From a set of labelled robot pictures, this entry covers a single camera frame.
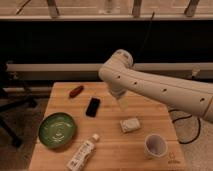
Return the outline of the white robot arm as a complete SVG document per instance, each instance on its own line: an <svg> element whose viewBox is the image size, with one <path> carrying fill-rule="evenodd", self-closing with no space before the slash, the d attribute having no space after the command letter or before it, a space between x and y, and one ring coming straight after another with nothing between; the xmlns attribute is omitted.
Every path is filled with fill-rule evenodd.
<svg viewBox="0 0 213 171"><path fill-rule="evenodd" d="M135 71L133 57L116 50L100 67L99 78L119 99L127 90L213 123L213 84Z"/></svg>

